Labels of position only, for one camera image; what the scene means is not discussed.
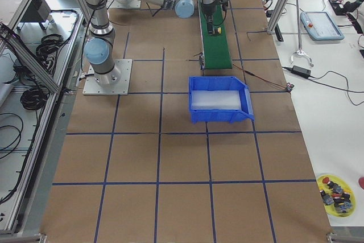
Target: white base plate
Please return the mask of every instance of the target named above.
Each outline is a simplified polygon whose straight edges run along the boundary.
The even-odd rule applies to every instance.
[[[100,85],[94,77],[88,77],[84,86],[84,95],[127,95],[129,91],[129,82],[131,74],[131,59],[115,59],[115,65],[121,71],[121,78],[115,84]],[[93,68],[90,66],[89,74],[94,74]]]
[[[110,3],[112,3],[113,0],[107,0],[107,6],[109,7]],[[116,9],[127,9],[127,10],[135,10],[140,9],[141,1],[140,0],[122,0],[118,2],[118,0],[115,0],[110,8],[116,8]]]

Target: colorful toy parts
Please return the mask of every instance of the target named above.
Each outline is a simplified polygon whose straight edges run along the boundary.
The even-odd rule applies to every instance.
[[[346,217],[353,213],[355,198],[343,180],[333,175],[324,175],[318,178],[317,184],[328,214]]]

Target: yellow plate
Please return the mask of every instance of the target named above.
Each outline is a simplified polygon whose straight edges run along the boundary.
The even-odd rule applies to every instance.
[[[353,191],[351,190],[351,188],[349,187],[349,185],[345,183],[345,181],[343,181],[342,179],[338,178],[337,176],[334,176],[334,175],[323,175],[323,176],[320,176],[317,179],[318,187],[319,187],[319,189],[324,190],[329,195],[332,195],[332,193],[333,193],[332,190],[329,189],[329,187],[327,186],[327,184],[325,184],[325,183],[322,182],[322,180],[325,177],[327,177],[327,176],[330,178],[330,181],[335,182],[338,185],[340,185],[341,188],[344,190],[344,192],[347,192],[347,193],[350,194],[350,201],[351,201],[351,204],[353,206],[352,206],[351,209],[348,210],[347,213],[337,213],[336,210],[335,210],[334,204],[332,204],[332,205],[325,205],[326,213],[328,213],[328,214],[330,214],[332,216],[337,216],[337,217],[350,216],[354,212],[355,207],[356,207],[355,197],[354,197]]]

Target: brown tiled surface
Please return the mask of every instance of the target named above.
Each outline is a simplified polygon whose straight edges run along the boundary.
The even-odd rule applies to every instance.
[[[247,34],[267,27],[261,0],[231,6],[234,64],[285,85],[272,36]],[[290,95],[236,67],[204,71],[247,83],[255,122],[193,124],[188,76],[202,74],[197,13],[109,13],[113,56],[134,59],[131,94],[85,97],[78,89],[68,126],[78,134],[66,137],[41,230],[49,241],[94,242],[97,234],[96,243],[325,242],[328,219]]]

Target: green conveyor belt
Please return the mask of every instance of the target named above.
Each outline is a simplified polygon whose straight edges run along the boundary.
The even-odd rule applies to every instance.
[[[232,68],[231,57],[226,38],[225,26],[222,24],[221,33],[209,35],[207,32],[206,18],[200,10],[200,24],[202,32],[202,43],[204,45],[205,69]],[[214,24],[220,24],[223,20],[221,5],[216,6],[214,13]]]

